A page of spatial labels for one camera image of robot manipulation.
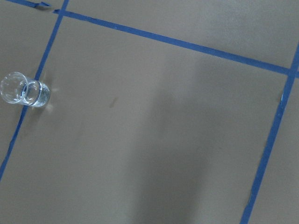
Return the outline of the clear glass beaker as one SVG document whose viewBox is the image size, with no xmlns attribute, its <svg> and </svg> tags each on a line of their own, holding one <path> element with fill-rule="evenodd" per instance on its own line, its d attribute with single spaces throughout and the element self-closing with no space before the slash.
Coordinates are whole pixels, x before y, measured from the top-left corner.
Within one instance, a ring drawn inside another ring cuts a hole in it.
<svg viewBox="0 0 299 224">
<path fill-rule="evenodd" d="M 43 82 L 12 72 L 0 82 L 0 95 L 9 104 L 43 107 L 50 98 L 50 90 Z"/>
</svg>

